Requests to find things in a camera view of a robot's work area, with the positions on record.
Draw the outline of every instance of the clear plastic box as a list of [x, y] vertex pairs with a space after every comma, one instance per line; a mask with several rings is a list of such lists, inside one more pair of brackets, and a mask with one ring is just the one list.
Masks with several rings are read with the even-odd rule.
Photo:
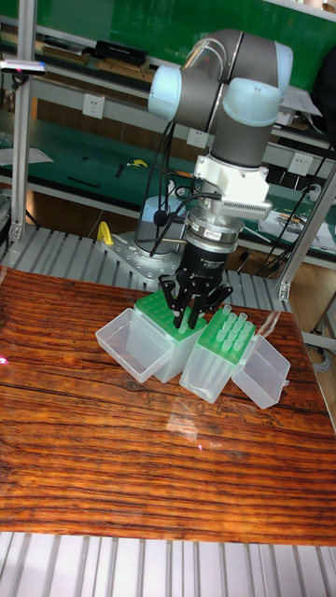
[[180, 385], [214, 404], [248, 350], [255, 326], [238, 318], [226, 305], [211, 319], [197, 340], [180, 379]]
[[206, 402], [214, 404], [236, 366], [196, 344], [179, 384]]
[[174, 346], [133, 309], [96, 332], [98, 344], [128, 371], [144, 383], [173, 356]]
[[288, 361], [262, 336], [252, 340], [247, 360], [232, 374], [232, 380], [261, 409], [277, 404], [290, 368]]

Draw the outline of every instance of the yellow object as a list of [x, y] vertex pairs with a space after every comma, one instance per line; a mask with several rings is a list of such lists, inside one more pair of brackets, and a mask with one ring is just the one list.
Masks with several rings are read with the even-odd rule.
[[146, 166], [146, 168], [148, 167], [148, 164], [143, 161], [143, 160], [133, 160], [132, 166]]
[[101, 222], [98, 229], [97, 241], [103, 240], [105, 244], [114, 244], [111, 237], [111, 232], [106, 222]]

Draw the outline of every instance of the robotic arm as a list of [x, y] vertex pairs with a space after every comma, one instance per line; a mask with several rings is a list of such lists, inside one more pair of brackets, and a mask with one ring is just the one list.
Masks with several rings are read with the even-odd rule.
[[208, 155], [197, 159], [202, 191], [189, 211], [181, 263], [173, 276], [160, 278], [176, 327], [192, 299], [194, 328], [198, 316], [232, 292], [223, 272], [244, 227], [240, 218], [265, 219], [272, 208], [260, 165], [292, 62], [286, 46], [223, 30], [199, 41], [181, 69], [161, 66], [154, 76], [152, 114], [215, 136]]

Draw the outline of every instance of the table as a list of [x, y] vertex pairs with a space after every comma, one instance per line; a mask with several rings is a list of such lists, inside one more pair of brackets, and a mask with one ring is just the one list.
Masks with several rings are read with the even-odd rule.
[[137, 383], [98, 346], [141, 296], [7, 270], [0, 530], [334, 544], [336, 437], [293, 315], [270, 336], [291, 363], [279, 405], [232, 382], [209, 405], [177, 378]]

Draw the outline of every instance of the paper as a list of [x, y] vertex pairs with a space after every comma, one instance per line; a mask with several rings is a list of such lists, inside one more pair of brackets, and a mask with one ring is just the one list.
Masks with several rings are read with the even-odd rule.
[[321, 112], [313, 104], [308, 91], [300, 90], [297, 87], [288, 87], [286, 98], [281, 102], [280, 107], [290, 108], [295, 112], [322, 116]]
[[[307, 221], [306, 217], [300, 216], [300, 219], [302, 219], [304, 222]], [[281, 216], [279, 212], [272, 210], [263, 222], [258, 223], [258, 229], [260, 232], [271, 234], [272, 236], [277, 238], [284, 229], [284, 225], [286, 224], [286, 222], [287, 219], [285, 217]], [[297, 240], [299, 234], [301, 234], [302, 230], [303, 222], [301, 223], [297, 221], [292, 221], [288, 225], [286, 232], [282, 236], [282, 239], [284, 239], [285, 241], [289, 241], [290, 243], [294, 243]], [[312, 247], [314, 249], [319, 249], [320, 251], [336, 253], [336, 245], [329, 232], [327, 222], [323, 222], [321, 228], [319, 229], [312, 242]]]
[[[0, 166], [11, 166], [14, 160], [14, 149], [0, 149]], [[46, 161], [53, 161], [40, 149], [31, 147], [29, 149], [28, 163], [38, 164]]]

